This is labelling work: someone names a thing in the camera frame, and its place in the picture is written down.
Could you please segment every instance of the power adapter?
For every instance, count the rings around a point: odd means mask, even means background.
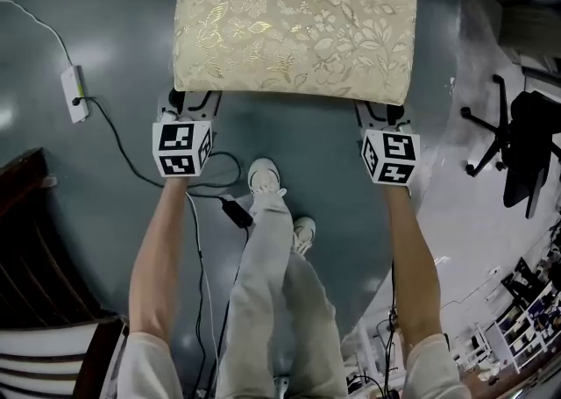
[[[84,90],[80,81],[78,66],[67,68],[60,76],[62,90],[67,100],[68,112],[72,123],[83,122],[89,114],[88,105],[83,99]]]
[[[222,210],[224,213],[230,217],[239,229],[247,229],[253,224],[253,218],[248,214],[242,206],[240,206],[236,201],[228,201],[220,198],[222,202]]]

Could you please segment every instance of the office chair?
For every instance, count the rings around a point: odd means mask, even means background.
[[[518,275],[526,281],[525,284],[515,279]],[[522,257],[518,260],[513,272],[501,280],[501,284],[522,309],[529,307],[545,288],[545,284],[539,280],[537,274],[532,272]]]
[[[494,142],[478,166],[468,164],[465,171],[477,176],[501,152],[502,162],[496,167],[508,170],[503,203],[513,207],[528,198],[526,218],[530,219],[536,211],[540,189],[547,181],[551,153],[561,160],[561,148],[553,143],[553,134],[561,132],[561,103],[537,91],[522,92],[510,106],[512,121],[509,123],[505,82],[498,75],[493,75],[493,81],[499,84],[501,97],[499,127],[473,116],[470,108],[460,111],[462,118],[494,134]]]

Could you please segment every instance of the floor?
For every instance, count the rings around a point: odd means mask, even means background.
[[[506,172],[494,169],[494,163],[477,178],[465,174],[465,162],[480,160],[493,136],[464,121],[460,108],[469,105],[474,115],[498,123],[499,91],[492,75],[504,78],[509,102],[524,90],[524,76],[496,43],[501,7],[494,0],[461,0],[461,4],[458,75],[450,120],[418,213],[437,264],[443,329],[453,345],[456,338],[470,338],[476,323],[485,330],[511,303],[501,279],[520,257],[531,267],[539,261],[547,251],[548,230],[559,219],[556,210],[561,204],[561,167],[555,158],[531,220],[524,217],[525,202],[512,209],[502,205]],[[560,137],[554,137],[557,144]],[[369,334],[377,333],[376,324],[387,318],[391,301],[387,277],[364,315]],[[360,347],[356,332],[344,342],[347,356]]]
[[[59,32],[74,64],[82,66],[87,95],[106,107],[138,169],[157,179],[150,129],[158,95],[171,79],[175,0],[15,1]],[[132,263],[159,191],[131,175],[95,110],[84,123],[71,124],[60,88],[66,61],[56,40],[15,8],[0,4],[0,9],[0,164],[28,148],[45,148],[60,182],[52,209],[67,250],[102,304],[126,313]],[[459,0],[418,0],[407,107],[422,135],[425,188],[450,115],[459,14]],[[293,214],[316,219],[309,259],[337,308],[341,335],[347,334],[391,263],[380,190],[367,179],[359,158],[352,103],[226,93],[215,129],[216,150],[232,151],[245,168],[260,155],[272,157]],[[205,178],[233,175],[226,164],[213,160]],[[199,200],[197,207],[218,333],[245,235],[216,202]],[[189,217],[186,226],[193,236]],[[185,252],[172,352],[188,387],[201,360],[193,332],[199,271],[192,238]],[[205,306],[202,339],[210,353],[208,312]],[[278,356],[276,370],[286,371],[289,361],[289,351]]]

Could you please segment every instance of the cushion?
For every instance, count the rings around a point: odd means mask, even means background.
[[[403,104],[416,0],[177,0],[177,90]]]

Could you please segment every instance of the white shelf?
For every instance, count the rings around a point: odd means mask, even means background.
[[[503,317],[500,321],[495,321],[494,324],[486,330],[487,340],[489,341],[489,344],[493,349],[495,357],[500,360],[502,366],[506,366],[512,363],[515,366],[516,372],[520,373],[520,370],[528,365],[535,357],[537,357],[540,352],[547,351],[547,346],[561,333],[561,331],[557,332],[550,338],[548,343],[545,343],[543,334],[540,331],[536,331],[536,329],[534,328],[534,320],[529,315],[529,310],[545,295],[548,295],[551,292],[552,285],[553,284],[549,282],[543,288],[537,298],[532,301],[532,304],[530,304],[528,308],[523,310],[518,306],[514,306],[521,311],[521,314],[514,320],[508,330],[502,331],[499,326],[499,324],[503,324],[505,322],[505,320],[508,318],[508,315]],[[526,321],[526,324],[528,324],[528,328],[524,329],[522,334],[516,337],[516,339],[512,343],[507,343],[507,339],[505,337],[513,329],[520,330],[525,325],[524,321]],[[529,340],[528,343],[526,343],[521,349],[516,351],[515,355],[512,354],[514,346],[522,338],[524,338],[524,336],[526,336],[526,338]],[[523,354],[527,356],[528,351],[530,351],[530,357],[522,362],[523,357],[521,356]]]
[[[507,319],[508,317],[510,317],[510,312],[511,312],[512,310],[514,310],[514,309],[518,309],[520,312],[522,312],[522,309],[520,308],[520,306],[514,305],[514,306],[512,307],[512,309],[510,309],[510,310],[508,311],[508,313],[502,318],[501,321],[497,321],[497,325],[501,325],[505,319]]]
[[[512,347],[512,346],[514,346],[516,343],[518,343],[518,341],[519,341],[520,339],[522,339],[522,338],[524,338],[524,336],[526,336],[526,334],[528,333],[529,330],[532,330],[532,331],[534,332],[532,335],[528,335],[528,336],[527,336],[528,339],[529,339],[529,341],[532,341],[531,338],[536,334],[536,331],[535,331],[533,328],[529,327],[528,329],[526,329],[526,330],[524,331],[524,333],[523,333],[520,337],[518,337],[515,341],[513,341],[510,345],[508,345],[508,347]]]
[[[520,367],[520,369],[524,368],[526,365],[528,365],[533,359],[535,359],[539,354],[540,354],[541,350],[536,352],[534,355],[532,355],[529,359],[527,359],[522,366]]]
[[[561,331],[559,331],[558,333],[556,333],[553,337],[548,338],[547,341],[545,341],[545,338],[544,338],[544,339],[543,339],[543,342],[545,343],[546,346],[549,346],[551,343],[553,343],[553,340],[559,336],[559,334],[561,334]]]

